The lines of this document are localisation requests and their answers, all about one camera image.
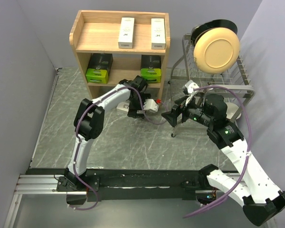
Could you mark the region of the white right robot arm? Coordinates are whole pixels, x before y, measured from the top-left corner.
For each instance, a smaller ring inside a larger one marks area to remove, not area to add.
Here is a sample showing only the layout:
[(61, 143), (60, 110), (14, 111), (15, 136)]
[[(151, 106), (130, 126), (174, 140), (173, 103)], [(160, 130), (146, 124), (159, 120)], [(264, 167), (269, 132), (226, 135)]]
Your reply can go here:
[(252, 224), (261, 226), (285, 208), (285, 191), (263, 170), (241, 131), (227, 119), (227, 109), (224, 97), (218, 94), (207, 95), (202, 106), (195, 104), (194, 97), (185, 96), (169, 112), (162, 113), (162, 117), (172, 127), (181, 115), (183, 122), (191, 119), (207, 128), (209, 139), (228, 157), (240, 177), (235, 181), (210, 164), (199, 171), (199, 185), (203, 189), (221, 190), (242, 207)]

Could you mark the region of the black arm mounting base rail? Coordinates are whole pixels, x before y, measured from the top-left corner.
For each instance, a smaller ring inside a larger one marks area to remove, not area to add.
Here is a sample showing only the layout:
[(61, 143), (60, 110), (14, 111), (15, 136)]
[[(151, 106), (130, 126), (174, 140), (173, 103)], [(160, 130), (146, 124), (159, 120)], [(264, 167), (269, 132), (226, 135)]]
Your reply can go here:
[(87, 169), (75, 176), (69, 169), (29, 168), (27, 175), (52, 175), (56, 190), (65, 192), (74, 210), (89, 210), (104, 200), (197, 200), (209, 204), (215, 190), (227, 192), (235, 180), (211, 164), (199, 171)]

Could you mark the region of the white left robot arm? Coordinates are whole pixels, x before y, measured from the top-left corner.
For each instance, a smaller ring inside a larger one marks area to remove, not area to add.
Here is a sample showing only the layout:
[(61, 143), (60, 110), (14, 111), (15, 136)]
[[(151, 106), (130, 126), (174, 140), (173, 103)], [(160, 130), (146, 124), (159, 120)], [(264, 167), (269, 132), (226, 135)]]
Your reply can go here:
[(129, 101), (128, 117), (143, 118), (143, 105), (150, 94), (144, 91), (148, 83), (141, 76), (134, 80), (123, 79), (104, 95), (89, 100), (83, 99), (74, 119), (75, 147), (71, 162), (65, 172), (68, 186), (73, 190), (81, 190), (85, 185), (84, 175), (87, 169), (87, 158), (93, 141), (104, 128), (105, 113), (117, 107), (121, 102)]

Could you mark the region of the white Harry's razor box front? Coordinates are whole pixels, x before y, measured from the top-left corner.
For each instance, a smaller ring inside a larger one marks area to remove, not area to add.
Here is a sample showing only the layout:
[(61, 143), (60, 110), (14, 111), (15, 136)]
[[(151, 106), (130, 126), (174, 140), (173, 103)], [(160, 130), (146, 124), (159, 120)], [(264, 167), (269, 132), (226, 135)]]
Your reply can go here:
[(165, 23), (163, 18), (151, 19), (151, 44), (152, 49), (165, 49)]

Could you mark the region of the white Harry's labelled razor box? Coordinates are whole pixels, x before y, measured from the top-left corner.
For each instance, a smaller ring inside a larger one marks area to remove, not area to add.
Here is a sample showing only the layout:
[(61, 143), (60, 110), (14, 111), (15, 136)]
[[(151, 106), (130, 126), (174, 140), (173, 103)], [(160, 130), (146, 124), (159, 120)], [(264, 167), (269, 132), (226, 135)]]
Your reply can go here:
[(118, 111), (121, 111), (121, 112), (124, 112), (124, 113), (128, 113), (128, 111), (129, 111), (129, 103), (128, 102), (121, 102), (121, 103), (118, 104), (116, 109)]

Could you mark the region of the light wooden two-tier shelf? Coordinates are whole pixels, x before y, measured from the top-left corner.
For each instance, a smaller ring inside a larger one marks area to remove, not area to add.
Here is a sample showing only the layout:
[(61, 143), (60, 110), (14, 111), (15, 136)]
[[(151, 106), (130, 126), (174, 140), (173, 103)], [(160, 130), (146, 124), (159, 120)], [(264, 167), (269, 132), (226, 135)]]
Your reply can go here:
[[(122, 18), (133, 18), (133, 39), (128, 43), (120, 42)], [(165, 25), (164, 49), (152, 48), (153, 18), (162, 18)], [(91, 98), (99, 96), (101, 83), (89, 82), (86, 71), (91, 56), (95, 53), (113, 54), (114, 60), (105, 86), (116, 86), (123, 79), (134, 79), (141, 72), (141, 56), (156, 55), (161, 57), (161, 81), (151, 83), (150, 88), (157, 88), (162, 97), (168, 56), (170, 49), (170, 22), (167, 12), (79, 10), (69, 34), (69, 43), (83, 76), (85, 86)]]

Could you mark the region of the black green razor box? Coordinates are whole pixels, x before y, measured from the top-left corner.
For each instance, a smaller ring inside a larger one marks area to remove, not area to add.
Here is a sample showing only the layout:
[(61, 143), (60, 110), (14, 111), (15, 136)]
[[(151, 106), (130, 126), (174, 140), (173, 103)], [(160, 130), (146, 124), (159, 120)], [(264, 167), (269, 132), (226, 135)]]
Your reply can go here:
[(113, 64), (113, 54), (94, 53), (88, 63), (86, 79), (88, 83), (107, 84)]
[(142, 55), (141, 56), (141, 77), (148, 83), (160, 83), (161, 56), (159, 55)]

